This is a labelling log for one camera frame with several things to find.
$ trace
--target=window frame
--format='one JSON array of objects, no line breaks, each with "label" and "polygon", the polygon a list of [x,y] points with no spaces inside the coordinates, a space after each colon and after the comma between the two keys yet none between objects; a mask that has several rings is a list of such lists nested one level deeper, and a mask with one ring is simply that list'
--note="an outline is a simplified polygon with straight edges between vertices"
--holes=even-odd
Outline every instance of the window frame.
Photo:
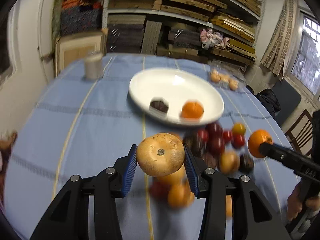
[{"label": "window frame", "polygon": [[299,48],[300,48],[300,43],[301,43],[301,38],[302,38],[302,31],[303,31],[303,18],[304,17],[309,18],[310,20],[318,23],[318,21],[314,17],[312,17],[311,15],[306,14],[305,12],[303,12],[301,10],[300,10],[300,13],[298,13],[297,19],[296,19],[298,31],[295,32],[296,37],[292,37],[292,40],[294,40],[294,38],[296,39],[296,44],[295,44],[295,47],[293,50],[292,57],[289,62],[289,67],[286,71],[286,76],[289,77],[302,91],[304,91],[308,95],[310,100],[315,105],[317,105],[317,107],[320,108],[320,101],[318,100],[320,97],[320,88],[318,89],[316,95],[313,95],[313,93],[299,79],[297,79],[293,74],[291,74],[291,71],[294,67],[294,63],[295,63],[297,56],[298,56],[298,53],[299,53]]}]

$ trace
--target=red tomato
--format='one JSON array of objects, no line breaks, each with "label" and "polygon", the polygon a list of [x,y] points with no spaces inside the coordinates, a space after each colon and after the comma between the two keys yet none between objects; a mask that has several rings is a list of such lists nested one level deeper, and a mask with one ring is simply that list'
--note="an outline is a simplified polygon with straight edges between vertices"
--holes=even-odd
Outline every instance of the red tomato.
[{"label": "red tomato", "polygon": [[226,142],[226,143],[228,143],[228,142],[230,142],[231,140],[232,140],[232,137],[233,137],[233,135],[232,135],[232,131],[231,130],[225,130],[224,132],[223,132],[223,138],[224,138],[224,141]]},{"label": "red tomato", "polygon": [[222,136],[223,130],[218,122],[209,123],[206,125],[205,129],[209,133],[209,137]]},{"label": "red tomato", "polygon": [[231,143],[235,149],[240,149],[245,144],[245,138],[241,134],[234,134]]},{"label": "red tomato", "polygon": [[198,131],[198,136],[204,141],[207,142],[209,139],[209,133],[205,129],[200,129]]},{"label": "red tomato", "polygon": [[150,195],[158,200],[166,200],[168,197],[170,185],[166,185],[157,180],[152,182],[151,187],[149,188]]},{"label": "red tomato", "polygon": [[214,137],[208,142],[208,150],[213,156],[221,155],[226,148],[226,143],[222,137]]}]

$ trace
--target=cherry tomato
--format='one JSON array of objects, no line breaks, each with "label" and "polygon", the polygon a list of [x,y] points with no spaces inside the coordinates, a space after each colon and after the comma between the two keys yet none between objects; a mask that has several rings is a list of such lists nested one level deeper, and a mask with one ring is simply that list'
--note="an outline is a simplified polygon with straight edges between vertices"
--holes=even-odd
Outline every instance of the cherry tomato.
[{"label": "cherry tomato", "polygon": [[149,188],[150,195],[158,200],[166,200],[168,197],[170,186],[160,181],[154,180]]},{"label": "cherry tomato", "polygon": [[208,150],[213,156],[221,155],[226,148],[226,142],[222,136],[214,137],[208,141]]},{"label": "cherry tomato", "polygon": [[209,139],[209,133],[205,129],[200,129],[198,132],[198,136],[204,141],[207,142]]},{"label": "cherry tomato", "polygon": [[245,144],[245,138],[241,134],[233,134],[231,143],[234,149],[240,149]]},{"label": "cherry tomato", "polygon": [[209,123],[206,125],[205,129],[209,133],[209,137],[222,136],[223,130],[218,122]]},{"label": "cherry tomato", "polygon": [[223,132],[223,138],[224,138],[224,141],[226,142],[226,143],[228,143],[228,142],[230,142],[231,140],[232,140],[232,137],[233,137],[233,135],[232,135],[232,131],[231,130],[225,130],[224,132]]},{"label": "cherry tomato", "polygon": [[236,122],[232,127],[233,134],[245,134],[245,125],[240,122]]}]

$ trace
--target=striped tablecloth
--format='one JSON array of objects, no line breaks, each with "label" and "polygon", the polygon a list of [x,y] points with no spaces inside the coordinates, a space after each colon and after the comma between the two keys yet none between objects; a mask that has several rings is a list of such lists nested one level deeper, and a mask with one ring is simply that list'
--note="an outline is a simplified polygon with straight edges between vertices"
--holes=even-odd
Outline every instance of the striped tablecloth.
[{"label": "striped tablecloth", "polygon": [[[112,53],[103,58],[103,65],[103,79],[88,82],[83,78],[83,61],[72,63],[44,91],[19,133],[7,170],[4,207],[23,239],[30,238],[52,198],[71,175],[94,176],[127,155],[132,144],[155,133],[184,134],[184,129],[163,125],[135,106],[128,96],[135,73],[170,67],[208,80],[210,70],[208,65],[184,59]],[[242,122],[247,126],[246,139],[253,131],[265,129],[275,143],[290,147],[279,126],[246,88],[238,92],[217,89],[225,103],[219,120],[224,128]],[[246,151],[243,147],[239,153]],[[287,197],[298,182],[292,171],[274,160],[256,159],[252,178],[277,213],[285,215]],[[151,177],[138,166],[129,195],[116,201],[123,239],[198,239],[204,199],[196,199],[188,208],[171,210],[149,197],[150,183]],[[90,236],[94,235],[92,203],[91,198]],[[228,222],[226,239],[231,236],[231,227]]]}]

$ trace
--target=curtain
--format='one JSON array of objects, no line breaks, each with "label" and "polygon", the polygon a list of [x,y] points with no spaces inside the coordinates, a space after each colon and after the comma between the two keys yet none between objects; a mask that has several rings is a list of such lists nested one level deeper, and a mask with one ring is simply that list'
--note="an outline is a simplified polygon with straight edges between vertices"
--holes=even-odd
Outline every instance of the curtain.
[{"label": "curtain", "polygon": [[285,0],[276,28],[261,63],[282,80],[288,65],[287,51],[292,40],[298,0]]}]

